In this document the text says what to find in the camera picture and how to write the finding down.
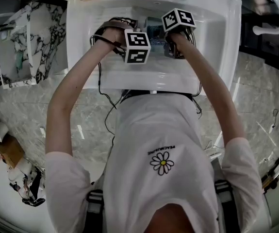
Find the green object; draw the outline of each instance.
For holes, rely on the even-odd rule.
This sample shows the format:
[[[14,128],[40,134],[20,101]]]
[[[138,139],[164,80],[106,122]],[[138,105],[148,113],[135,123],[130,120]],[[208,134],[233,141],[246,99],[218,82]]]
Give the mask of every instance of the green object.
[[[17,70],[22,70],[23,68],[23,52],[18,51],[16,54],[16,68]]]

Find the flower petal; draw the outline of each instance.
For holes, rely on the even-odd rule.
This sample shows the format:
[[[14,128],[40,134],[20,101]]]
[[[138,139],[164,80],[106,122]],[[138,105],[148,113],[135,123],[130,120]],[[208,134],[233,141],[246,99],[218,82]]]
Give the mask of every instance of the flower petal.
[[[167,165],[164,165],[164,172],[165,172],[165,173],[168,173],[168,167],[167,167]]]
[[[158,154],[157,154],[157,157],[158,157],[161,161],[164,160],[162,153],[158,153]]]
[[[163,175],[163,174],[164,174],[164,166],[160,166],[159,175]]]
[[[168,152],[165,152],[164,155],[163,155],[163,157],[164,157],[164,160],[167,161],[167,159],[169,158],[169,153],[168,153]]]
[[[160,160],[158,157],[156,157],[156,156],[153,156],[152,159],[153,159],[154,161],[161,162],[161,160]]]
[[[174,165],[174,162],[172,162],[172,161],[167,161],[166,164],[169,164],[170,166],[173,166],[173,165]]]
[[[153,169],[154,170],[158,170],[160,168],[161,164],[158,164],[157,166],[154,166]]]
[[[150,162],[150,165],[153,165],[153,166],[157,166],[157,165],[159,165],[159,164],[160,164],[159,161],[151,161],[151,162]]]

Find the black and white marble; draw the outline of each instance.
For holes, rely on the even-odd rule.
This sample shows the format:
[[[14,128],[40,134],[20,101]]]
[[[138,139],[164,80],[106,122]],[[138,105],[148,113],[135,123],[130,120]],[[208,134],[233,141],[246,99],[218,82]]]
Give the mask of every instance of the black and white marble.
[[[3,88],[38,84],[49,74],[67,68],[66,44],[62,44],[66,11],[62,7],[31,2],[6,23],[14,29],[0,32]],[[18,57],[22,65],[17,64]]]

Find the shirt sleeve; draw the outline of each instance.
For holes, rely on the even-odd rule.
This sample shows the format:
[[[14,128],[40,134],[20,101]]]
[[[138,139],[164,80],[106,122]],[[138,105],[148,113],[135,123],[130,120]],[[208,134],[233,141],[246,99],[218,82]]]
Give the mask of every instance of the shirt sleeve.
[[[46,154],[45,191],[49,216],[57,233],[82,232],[91,190],[90,174],[71,155]]]
[[[233,188],[241,232],[246,232],[256,221],[262,203],[258,165],[246,139],[227,143],[222,171]]]

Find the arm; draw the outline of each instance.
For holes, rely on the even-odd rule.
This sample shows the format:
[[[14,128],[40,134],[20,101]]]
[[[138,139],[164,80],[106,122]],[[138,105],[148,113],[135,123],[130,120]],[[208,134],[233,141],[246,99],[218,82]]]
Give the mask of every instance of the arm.
[[[115,42],[121,40],[122,35],[120,30],[108,28],[103,37]],[[57,87],[48,107],[46,153],[58,151],[72,155],[71,110],[95,66],[113,48],[114,46],[98,40]]]
[[[224,144],[233,138],[245,137],[230,92],[203,55],[181,34],[171,34],[172,40],[193,68],[218,117]]]

